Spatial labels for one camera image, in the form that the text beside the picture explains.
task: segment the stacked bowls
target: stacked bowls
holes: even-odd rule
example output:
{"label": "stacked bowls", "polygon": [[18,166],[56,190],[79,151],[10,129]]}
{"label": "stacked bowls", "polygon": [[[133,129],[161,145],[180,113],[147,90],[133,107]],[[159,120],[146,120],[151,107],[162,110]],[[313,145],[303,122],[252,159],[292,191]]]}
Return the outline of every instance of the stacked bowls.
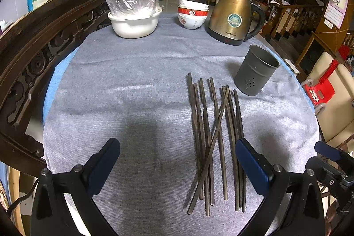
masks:
{"label": "stacked bowls", "polygon": [[178,20],[187,29],[197,29],[208,17],[209,6],[207,4],[179,0]]}

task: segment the kettle sticker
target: kettle sticker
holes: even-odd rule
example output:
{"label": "kettle sticker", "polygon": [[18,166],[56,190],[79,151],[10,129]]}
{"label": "kettle sticker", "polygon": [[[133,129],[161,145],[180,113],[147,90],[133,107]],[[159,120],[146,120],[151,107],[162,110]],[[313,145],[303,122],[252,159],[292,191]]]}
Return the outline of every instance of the kettle sticker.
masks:
{"label": "kettle sticker", "polygon": [[239,27],[242,23],[242,17],[236,13],[230,14],[227,18],[227,22],[232,27]]}

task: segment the kettle handle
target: kettle handle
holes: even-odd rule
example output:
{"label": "kettle handle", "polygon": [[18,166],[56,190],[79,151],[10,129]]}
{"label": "kettle handle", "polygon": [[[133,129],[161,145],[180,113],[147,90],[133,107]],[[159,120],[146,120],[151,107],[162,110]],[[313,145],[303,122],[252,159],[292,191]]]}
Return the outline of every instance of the kettle handle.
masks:
{"label": "kettle handle", "polygon": [[251,2],[251,8],[252,8],[252,12],[256,12],[259,14],[260,19],[256,27],[254,28],[254,30],[252,30],[246,35],[245,40],[254,37],[258,32],[260,32],[260,30],[264,25],[264,22],[266,21],[266,14],[264,13],[263,9],[259,5],[256,5],[253,2]]}

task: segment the carved wooden chair back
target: carved wooden chair back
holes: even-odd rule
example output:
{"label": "carved wooden chair back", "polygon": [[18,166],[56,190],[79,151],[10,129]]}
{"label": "carved wooden chair back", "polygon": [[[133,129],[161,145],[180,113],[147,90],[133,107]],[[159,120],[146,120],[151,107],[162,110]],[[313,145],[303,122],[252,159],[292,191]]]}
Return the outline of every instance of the carved wooden chair back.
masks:
{"label": "carved wooden chair back", "polygon": [[50,0],[0,37],[0,161],[37,177],[43,145],[26,135],[55,66],[107,19],[105,0]]}

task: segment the kettle base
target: kettle base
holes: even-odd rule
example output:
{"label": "kettle base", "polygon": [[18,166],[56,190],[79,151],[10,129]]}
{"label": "kettle base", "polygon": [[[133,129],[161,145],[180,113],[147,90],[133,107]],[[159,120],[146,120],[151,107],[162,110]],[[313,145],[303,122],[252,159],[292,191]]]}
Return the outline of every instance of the kettle base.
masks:
{"label": "kettle base", "polygon": [[243,42],[243,40],[236,40],[236,39],[232,39],[232,38],[228,38],[223,35],[220,35],[219,33],[211,30],[209,27],[207,27],[206,31],[212,38],[219,40],[223,43],[229,44],[229,45],[239,46]]}

